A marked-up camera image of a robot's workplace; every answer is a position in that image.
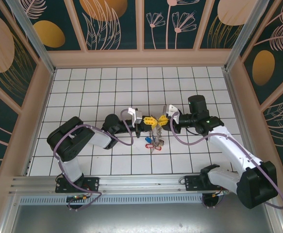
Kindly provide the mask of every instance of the black cable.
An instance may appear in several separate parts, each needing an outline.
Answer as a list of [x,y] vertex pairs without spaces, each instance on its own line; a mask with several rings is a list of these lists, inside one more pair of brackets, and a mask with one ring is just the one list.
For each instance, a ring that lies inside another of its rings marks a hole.
[[194,132],[189,131],[188,128],[186,128],[185,130],[190,134],[193,134],[195,136],[200,136],[200,134],[198,134],[198,133],[194,133]]
[[57,179],[58,179],[60,176],[62,176],[62,175],[63,175],[63,174],[60,173],[58,176],[56,176],[56,178],[55,178],[56,183],[57,183]]
[[185,185],[185,183],[181,183],[182,180],[184,180],[184,177],[179,180],[179,184]]

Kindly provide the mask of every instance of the grid floor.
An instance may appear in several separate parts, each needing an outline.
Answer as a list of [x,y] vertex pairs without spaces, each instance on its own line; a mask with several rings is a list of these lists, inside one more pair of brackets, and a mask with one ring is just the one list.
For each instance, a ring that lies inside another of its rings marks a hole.
[[[188,97],[204,95],[210,114],[218,116],[234,137],[242,143],[240,131],[220,67],[134,67],[58,69],[52,85],[43,124],[31,159],[28,175],[54,176],[60,173],[57,161],[46,143],[48,135],[73,116],[86,124],[101,127],[108,114],[119,116],[133,107],[143,115],[159,117],[163,105],[173,104],[189,113]],[[163,131],[161,151],[145,148],[145,137],[134,138],[130,147],[117,143],[113,149],[86,145],[78,156],[85,175],[170,174],[199,172],[216,163],[233,169],[231,163],[210,143],[194,146],[180,144]],[[130,142],[127,133],[121,140]],[[194,142],[194,136],[182,129],[180,138]]]

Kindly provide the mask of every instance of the purple cable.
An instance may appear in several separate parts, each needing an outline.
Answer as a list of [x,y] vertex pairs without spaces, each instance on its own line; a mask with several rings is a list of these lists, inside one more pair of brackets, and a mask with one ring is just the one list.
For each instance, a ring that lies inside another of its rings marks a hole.
[[[187,143],[187,142],[183,142],[177,135],[176,135],[176,132],[174,130],[174,126],[172,124],[173,120],[174,120],[174,117],[176,115],[178,115],[179,113],[174,113],[172,116],[171,116],[171,119],[170,119],[170,128],[171,128],[171,131],[174,135],[174,137],[177,139],[178,142],[184,144],[184,145],[187,145],[187,146],[192,146],[192,145],[195,145],[199,142],[201,142],[202,140],[208,138],[208,137],[211,137],[211,136],[222,136],[222,137],[225,137],[226,139],[229,139],[230,141],[232,141],[235,145],[237,145],[240,150],[246,155],[246,157],[259,169],[259,171],[264,175],[264,177],[271,183],[271,185],[275,188],[275,190],[278,192],[278,194],[281,196],[282,200],[283,200],[283,193],[281,192],[281,190],[278,188],[278,186],[272,181],[272,179],[263,171],[263,169],[252,159],[252,157],[247,153],[247,151],[235,140],[233,139],[232,137],[229,137],[227,134],[224,134],[224,133],[210,133],[208,135],[206,135],[205,137],[197,140],[196,142],[191,142],[191,143]],[[272,203],[269,203],[269,202],[265,202],[266,205],[269,205],[271,207],[274,207],[276,209],[280,209],[280,210],[283,210],[283,206],[278,206],[278,205],[274,205]]]
[[[128,109],[124,109],[121,111],[121,119],[123,119],[123,113],[128,111]],[[87,124],[82,124],[82,125],[78,125],[77,127],[73,128],[72,130],[70,130],[69,132],[67,132],[60,140],[59,142],[56,144],[55,148],[54,148],[54,151],[53,151],[53,156],[57,159],[58,161],[58,165],[59,165],[59,168],[60,170],[62,171],[62,174],[63,176],[66,178],[66,180],[69,182],[69,184],[71,184],[73,187],[83,191],[83,192],[86,192],[86,193],[92,193],[92,194],[99,194],[98,197],[94,198],[90,203],[86,204],[86,205],[83,205],[81,206],[79,209],[75,209],[75,211],[78,211],[78,210],[82,210],[82,209],[85,209],[86,207],[90,206],[93,202],[95,202],[98,198],[100,198],[102,196],[102,193],[101,192],[96,192],[96,191],[91,191],[91,190],[87,190],[87,189],[84,189],[84,188],[81,188],[81,187],[78,187],[77,185],[75,185],[71,180],[70,178],[66,175],[65,171],[64,171],[64,168],[62,166],[62,164],[60,163],[60,157],[56,154],[57,150],[58,150],[58,147],[60,146],[60,144],[71,134],[73,133],[75,130],[79,129],[79,128],[82,128],[82,127],[87,127],[87,128],[90,128],[90,129],[93,129],[95,131],[98,131],[98,132],[101,132],[101,133],[104,133],[105,135],[108,135],[109,137],[112,137],[114,138],[116,141],[120,142],[120,143],[123,143],[124,145],[126,146],[131,146],[133,144],[133,135],[132,135],[132,132],[130,130],[130,128],[128,127],[126,121],[124,121],[124,125],[126,127],[126,129],[128,130],[128,133],[130,134],[131,136],[131,143],[126,143],[126,142],[123,142],[121,140],[119,140],[117,137],[111,135],[110,133],[107,133],[95,126],[91,126],[91,125],[87,125]]]

